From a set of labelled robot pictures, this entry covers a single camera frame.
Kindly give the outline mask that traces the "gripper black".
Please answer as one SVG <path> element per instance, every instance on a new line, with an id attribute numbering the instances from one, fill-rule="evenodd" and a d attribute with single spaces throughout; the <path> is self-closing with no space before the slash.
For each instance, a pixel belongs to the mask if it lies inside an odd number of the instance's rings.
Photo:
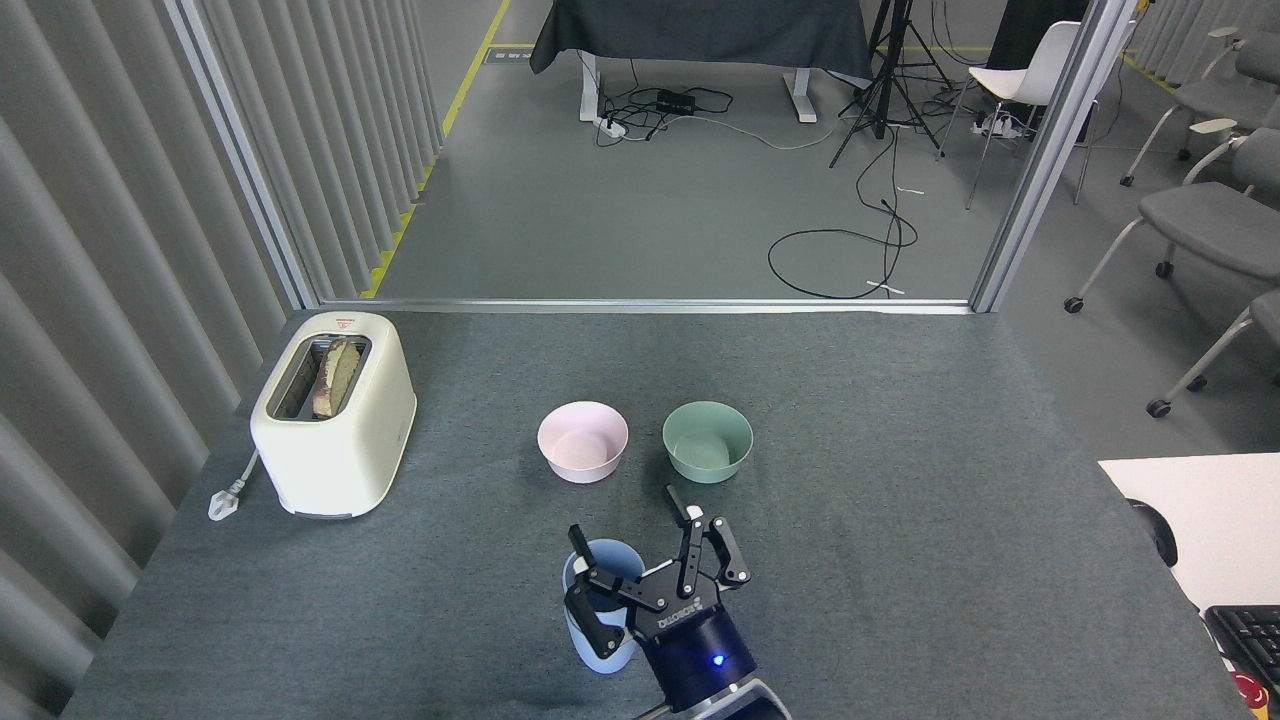
<path id="1" fill-rule="evenodd" d="M 570 528 L 573 548 L 588 547 L 594 569 L 616 579 L 635 582 L 646 600 L 663 600 L 657 611 L 634 606 L 634 639 L 626 632 L 627 607 L 579 578 L 586 568 L 575 551 L 564 562 L 564 616 L 575 650 L 582 661 L 628 661 L 637 644 L 644 652 L 669 711 L 678 714 L 712 698 L 756 670 L 756 661 L 721 601 L 723 591 L 736 591 L 750 582 L 730 520 L 708 518 L 700 506 L 685 503 L 672 484 L 664 492 L 675 509 L 682 537 L 676 562 L 676 591 L 658 578 L 639 578 L 645 571 L 640 553 L 617 539 L 586 539 L 580 525 Z M 716 552 L 719 568 L 710 578 L 698 577 L 705 541 Z M 621 633 L 609 655 L 593 647 L 593 632 L 611 626 Z"/>

